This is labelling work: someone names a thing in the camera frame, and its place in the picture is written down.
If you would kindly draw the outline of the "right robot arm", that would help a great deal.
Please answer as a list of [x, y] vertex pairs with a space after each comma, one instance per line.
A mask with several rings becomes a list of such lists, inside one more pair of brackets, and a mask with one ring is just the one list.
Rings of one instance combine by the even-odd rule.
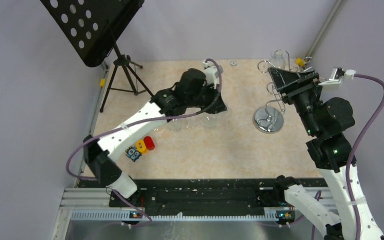
[[362, 138], [350, 144], [344, 131], [356, 121], [348, 100], [322, 101], [325, 82], [316, 71], [292, 72], [270, 67], [268, 73], [281, 100], [296, 108], [307, 134], [306, 146], [325, 180], [337, 211], [327, 209], [293, 177], [276, 179], [273, 200], [297, 208], [326, 240], [384, 240], [358, 176], [356, 150]]

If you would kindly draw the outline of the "etched wine glass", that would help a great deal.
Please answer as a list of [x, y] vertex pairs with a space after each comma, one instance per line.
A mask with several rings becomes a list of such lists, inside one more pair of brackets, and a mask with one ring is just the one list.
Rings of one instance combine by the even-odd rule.
[[291, 57], [290, 53], [283, 49], [274, 50], [271, 53], [269, 63], [278, 69], [291, 70]]
[[220, 113], [220, 119], [227, 121], [233, 115], [233, 110], [228, 104], [226, 104], [225, 106], [226, 110]]
[[203, 126], [206, 129], [213, 129], [218, 125], [219, 118], [217, 114], [207, 114], [203, 115]]

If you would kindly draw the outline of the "clear smooth wine glass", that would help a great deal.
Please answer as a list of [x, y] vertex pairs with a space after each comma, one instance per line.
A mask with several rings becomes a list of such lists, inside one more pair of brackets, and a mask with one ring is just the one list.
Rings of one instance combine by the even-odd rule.
[[160, 133], [160, 132], [164, 131], [164, 129], [165, 129], [165, 127], [162, 125], [162, 126], [154, 128], [153, 132]]

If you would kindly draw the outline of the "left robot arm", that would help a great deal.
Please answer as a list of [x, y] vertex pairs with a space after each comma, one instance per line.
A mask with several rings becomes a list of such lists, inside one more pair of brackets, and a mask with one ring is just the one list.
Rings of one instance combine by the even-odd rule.
[[121, 195], [129, 207], [140, 202], [139, 187], [119, 166], [117, 160], [127, 149], [152, 130], [175, 119], [185, 119], [187, 109], [199, 114], [217, 115], [227, 110], [221, 96], [223, 68], [210, 66], [203, 71], [191, 68], [173, 87], [158, 91], [137, 113], [106, 134], [88, 137], [83, 148], [85, 162], [103, 188]]

